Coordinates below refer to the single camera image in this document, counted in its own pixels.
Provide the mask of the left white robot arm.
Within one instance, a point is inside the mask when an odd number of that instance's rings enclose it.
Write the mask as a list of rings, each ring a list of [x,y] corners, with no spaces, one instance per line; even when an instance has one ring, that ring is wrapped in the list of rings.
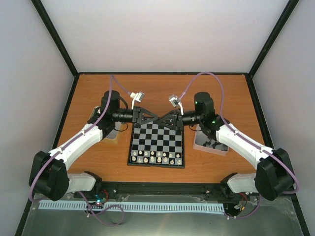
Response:
[[[101,106],[95,110],[76,135],[59,147],[49,151],[39,151],[31,167],[29,179],[30,200],[33,191],[57,201],[67,193],[86,192],[97,198],[102,194],[102,179],[92,172],[68,173],[71,165],[90,147],[102,141],[114,130],[117,122],[141,125],[157,120],[157,115],[141,107],[120,108],[120,94],[115,90],[104,93]]]

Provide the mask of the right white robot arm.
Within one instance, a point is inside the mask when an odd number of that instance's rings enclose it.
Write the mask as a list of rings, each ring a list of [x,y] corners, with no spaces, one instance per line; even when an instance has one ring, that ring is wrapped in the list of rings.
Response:
[[[223,180],[223,192],[253,192],[273,201],[281,194],[291,194],[297,186],[288,153],[279,148],[274,150],[262,145],[239,131],[232,123],[216,113],[214,102],[207,92],[194,96],[194,110],[184,112],[180,98],[169,97],[175,108],[160,117],[157,122],[174,130],[183,130],[188,125],[199,125],[209,139],[223,144],[237,152],[255,169],[253,174],[230,174]]]

